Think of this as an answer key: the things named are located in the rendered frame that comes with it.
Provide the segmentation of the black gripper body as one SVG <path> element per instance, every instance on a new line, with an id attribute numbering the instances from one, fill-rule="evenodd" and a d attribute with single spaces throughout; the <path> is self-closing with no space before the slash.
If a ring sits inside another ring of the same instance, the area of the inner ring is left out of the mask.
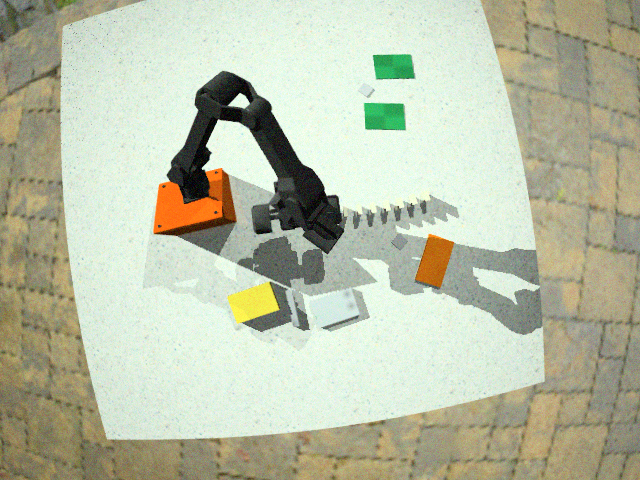
<path id="1" fill-rule="evenodd" d="M 322 214 L 325 215 L 334 223 L 339 224 L 342 221 L 339 196 L 337 196 L 336 194 L 326 195 L 326 196 L 329 204 L 325 208 Z M 291 229 L 291 228 L 300 227 L 300 226 L 293 227 L 285 224 L 280 219 L 279 214 L 275 214 L 275 212 L 277 213 L 278 211 L 276 209 L 269 210 L 269 208 L 270 208 L 269 203 L 258 204 L 251 208 L 253 228 L 256 234 L 272 233 L 270 220 L 276 220 L 276 219 L 279 219 L 281 228 Z M 274 212 L 274 215 L 270 215 L 271 213 L 273 214 L 273 212 Z"/>

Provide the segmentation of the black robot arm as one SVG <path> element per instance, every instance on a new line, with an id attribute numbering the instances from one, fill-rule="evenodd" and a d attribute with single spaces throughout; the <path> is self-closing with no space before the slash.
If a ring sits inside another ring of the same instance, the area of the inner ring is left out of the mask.
<path id="1" fill-rule="evenodd" d="M 228 106 L 241 93 L 250 105 Z M 206 147 L 217 124 L 231 121 L 247 127 L 277 175 L 275 195 L 269 202 L 289 226 L 300 226 L 302 235 L 328 254 L 344 233 L 323 211 L 328 206 L 325 187 L 314 170 L 298 159 L 274 117 L 273 107 L 259 96 L 252 84 L 233 72 L 221 71 L 195 95 L 198 113 L 186 142 L 173 157 L 167 178 L 179 186 L 183 204 L 209 196 L 210 182 L 202 167 L 213 154 Z"/>

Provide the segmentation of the yellow rectangular block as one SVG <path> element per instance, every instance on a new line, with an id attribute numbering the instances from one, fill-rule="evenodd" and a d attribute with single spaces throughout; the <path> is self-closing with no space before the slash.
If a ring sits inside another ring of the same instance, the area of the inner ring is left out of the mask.
<path id="1" fill-rule="evenodd" d="M 227 298 L 237 324 L 281 309 L 271 282 L 233 293 Z"/>

